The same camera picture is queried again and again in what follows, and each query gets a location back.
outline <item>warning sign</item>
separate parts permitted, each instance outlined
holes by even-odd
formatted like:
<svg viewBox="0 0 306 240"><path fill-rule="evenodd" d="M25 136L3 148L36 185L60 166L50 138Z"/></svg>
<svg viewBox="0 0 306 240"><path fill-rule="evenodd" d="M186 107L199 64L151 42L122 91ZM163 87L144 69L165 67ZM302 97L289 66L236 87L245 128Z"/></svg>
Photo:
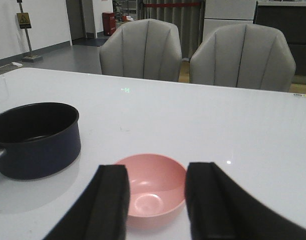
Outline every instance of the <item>warning sign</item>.
<svg viewBox="0 0 306 240"><path fill-rule="evenodd" d="M31 29L31 21L29 20L29 15L28 12L21 12L17 14L17 18L18 18L18 23L19 23L19 27L21 29Z"/></svg>

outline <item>gray armchair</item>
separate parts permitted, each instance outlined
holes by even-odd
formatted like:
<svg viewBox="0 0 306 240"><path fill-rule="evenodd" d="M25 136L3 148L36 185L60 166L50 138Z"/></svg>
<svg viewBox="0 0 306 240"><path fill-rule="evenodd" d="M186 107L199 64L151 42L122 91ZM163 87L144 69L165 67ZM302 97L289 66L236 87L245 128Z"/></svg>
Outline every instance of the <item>gray armchair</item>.
<svg viewBox="0 0 306 240"><path fill-rule="evenodd" d="M181 60L177 26L155 19L122 24L100 48L104 75L177 82Z"/></svg>
<svg viewBox="0 0 306 240"><path fill-rule="evenodd" d="M256 24L234 24L210 33L190 62L190 82L288 91L295 62L283 33Z"/></svg>

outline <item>doorway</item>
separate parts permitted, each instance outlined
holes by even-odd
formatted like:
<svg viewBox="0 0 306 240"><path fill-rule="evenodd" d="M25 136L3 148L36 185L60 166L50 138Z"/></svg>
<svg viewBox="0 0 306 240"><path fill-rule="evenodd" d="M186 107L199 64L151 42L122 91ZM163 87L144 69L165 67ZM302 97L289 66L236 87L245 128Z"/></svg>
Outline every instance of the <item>doorway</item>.
<svg viewBox="0 0 306 240"><path fill-rule="evenodd" d="M66 6L72 41L84 38L86 34L82 0L66 0Z"/></svg>

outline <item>red box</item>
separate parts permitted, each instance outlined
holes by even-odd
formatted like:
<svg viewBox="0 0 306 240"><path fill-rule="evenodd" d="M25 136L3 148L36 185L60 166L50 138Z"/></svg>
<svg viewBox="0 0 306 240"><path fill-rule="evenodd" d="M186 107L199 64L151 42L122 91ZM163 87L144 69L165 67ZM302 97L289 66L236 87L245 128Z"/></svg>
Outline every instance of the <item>red box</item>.
<svg viewBox="0 0 306 240"><path fill-rule="evenodd" d="M114 12L103 12L104 35L111 36L116 30L116 21Z"/></svg>

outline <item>plastic bowl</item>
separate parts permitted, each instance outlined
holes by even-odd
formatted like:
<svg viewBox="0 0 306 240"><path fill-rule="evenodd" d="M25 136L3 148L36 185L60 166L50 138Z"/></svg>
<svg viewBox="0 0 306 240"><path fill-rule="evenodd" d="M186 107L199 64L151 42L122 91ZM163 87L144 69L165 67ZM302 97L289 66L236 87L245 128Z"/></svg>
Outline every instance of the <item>plastic bowl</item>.
<svg viewBox="0 0 306 240"><path fill-rule="evenodd" d="M184 208L186 169L163 155L142 153L116 164L125 165L130 182L127 226L155 229L174 220Z"/></svg>

